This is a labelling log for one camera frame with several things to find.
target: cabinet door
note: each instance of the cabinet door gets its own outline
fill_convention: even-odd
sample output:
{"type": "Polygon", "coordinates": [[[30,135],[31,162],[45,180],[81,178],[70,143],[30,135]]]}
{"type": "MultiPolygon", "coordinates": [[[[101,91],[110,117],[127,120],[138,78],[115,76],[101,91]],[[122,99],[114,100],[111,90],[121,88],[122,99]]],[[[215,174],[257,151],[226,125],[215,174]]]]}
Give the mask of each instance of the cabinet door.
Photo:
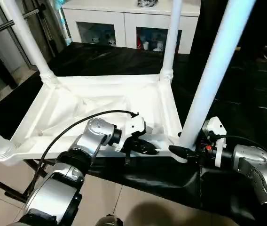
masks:
{"type": "MultiPolygon", "coordinates": [[[[137,48],[137,38],[142,48],[145,42],[148,43],[148,50],[153,50],[158,41],[165,47],[170,18],[171,16],[167,15],[125,13],[126,47],[137,48]]],[[[198,17],[181,16],[178,35],[179,53],[190,53],[197,20],[198,17]]]]}
{"type": "Polygon", "coordinates": [[[63,10],[74,42],[125,47],[124,14],[78,9],[63,10]]]}

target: black fabric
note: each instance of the black fabric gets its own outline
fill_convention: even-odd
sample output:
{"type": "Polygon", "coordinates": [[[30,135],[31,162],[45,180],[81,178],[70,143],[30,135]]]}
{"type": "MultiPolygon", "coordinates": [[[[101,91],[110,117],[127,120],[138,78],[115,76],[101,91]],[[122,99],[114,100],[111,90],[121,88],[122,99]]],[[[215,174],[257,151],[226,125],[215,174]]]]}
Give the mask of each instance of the black fabric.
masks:
{"type": "MultiPolygon", "coordinates": [[[[156,74],[163,54],[128,48],[72,43],[50,67],[57,76],[156,74]]],[[[177,55],[172,90],[183,125],[206,58],[177,55]]],[[[0,134],[10,139],[40,90],[38,73],[0,102],[0,134]]],[[[208,118],[218,116],[228,134],[253,139],[267,147],[267,64],[234,56],[208,118]]],[[[228,147],[241,141],[227,139],[228,147]]],[[[172,158],[140,157],[129,167],[123,158],[96,159],[90,174],[172,201],[233,218],[241,225],[267,220],[244,177],[231,171],[180,164],[172,158]]]]}

